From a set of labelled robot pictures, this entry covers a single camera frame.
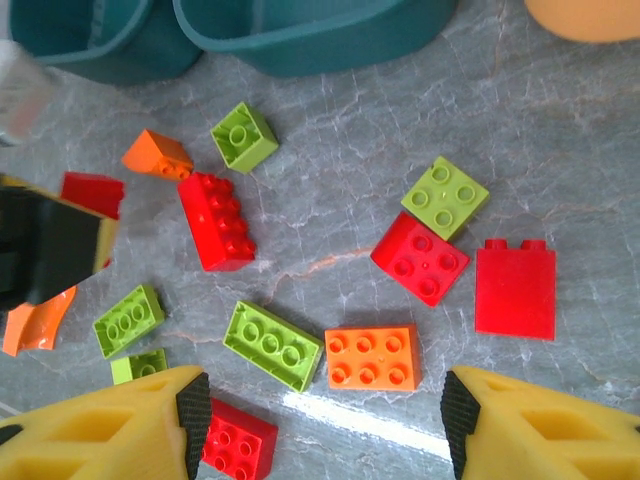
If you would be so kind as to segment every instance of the black object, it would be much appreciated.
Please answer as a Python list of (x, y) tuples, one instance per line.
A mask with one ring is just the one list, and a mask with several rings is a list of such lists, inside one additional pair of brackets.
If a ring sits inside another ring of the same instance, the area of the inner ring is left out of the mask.
[(209, 375), (202, 372), (176, 395), (180, 426), (187, 431), (185, 464), (189, 480), (198, 475), (202, 449), (211, 423)]
[(5, 425), (4, 427), (0, 427), (0, 446), (11, 440), (17, 434), (19, 434), (22, 430), (21, 425)]
[(461, 480), (467, 463), (466, 439), (476, 430), (480, 404), (451, 370), (444, 382), (440, 412), (451, 450), (453, 473), (457, 480)]
[(39, 305), (93, 275), (102, 220), (35, 190), (0, 185), (0, 311)]
[(0, 186), (0, 310), (24, 303), (31, 288), (42, 200), (26, 188)]

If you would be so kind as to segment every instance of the white object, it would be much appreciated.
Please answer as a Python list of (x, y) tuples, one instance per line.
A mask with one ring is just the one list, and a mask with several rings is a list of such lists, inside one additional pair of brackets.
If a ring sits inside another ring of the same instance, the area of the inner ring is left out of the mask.
[(54, 90), (53, 77), (20, 44), (0, 40), (0, 144), (27, 140)]

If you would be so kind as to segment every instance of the red duplo brick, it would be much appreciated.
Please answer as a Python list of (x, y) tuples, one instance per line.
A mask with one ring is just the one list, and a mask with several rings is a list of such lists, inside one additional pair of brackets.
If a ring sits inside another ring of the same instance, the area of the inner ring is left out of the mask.
[(194, 173), (178, 184), (178, 193), (206, 271), (239, 270), (255, 260), (256, 246), (229, 180)]
[(440, 302), (469, 264), (468, 256), (405, 212), (382, 237), (371, 259), (430, 307)]
[(118, 220), (124, 183), (106, 175), (65, 172), (60, 198)]
[(556, 253), (544, 240), (486, 240), (476, 264), (476, 332), (553, 340)]
[(211, 407), (202, 461), (236, 480), (261, 480), (269, 475), (278, 427), (220, 400), (212, 398)]

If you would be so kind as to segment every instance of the lime green duplo brick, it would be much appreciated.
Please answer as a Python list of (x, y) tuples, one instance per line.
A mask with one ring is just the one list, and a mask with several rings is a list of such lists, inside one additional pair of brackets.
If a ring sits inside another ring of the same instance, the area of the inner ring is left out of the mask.
[(164, 312), (150, 285), (140, 285), (100, 317), (93, 329), (104, 358), (124, 350), (164, 321)]
[(453, 237), (489, 200), (489, 191), (444, 157), (402, 199), (402, 205), (444, 240)]
[(111, 361), (111, 375), (114, 385), (146, 377), (167, 368), (164, 348)]
[(224, 344), (296, 392), (307, 389), (324, 343), (249, 302), (238, 302)]
[(211, 136), (227, 167), (241, 173), (250, 172), (278, 149), (264, 117), (244, 102), (211, 129)]

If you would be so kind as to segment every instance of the orange 2x3 brick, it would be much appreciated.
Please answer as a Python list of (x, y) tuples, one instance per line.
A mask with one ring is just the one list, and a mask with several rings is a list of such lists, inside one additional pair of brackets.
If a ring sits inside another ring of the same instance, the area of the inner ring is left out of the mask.
[(329, 387), (415, 391), (422, 381), (415, 324), (325, 331)]

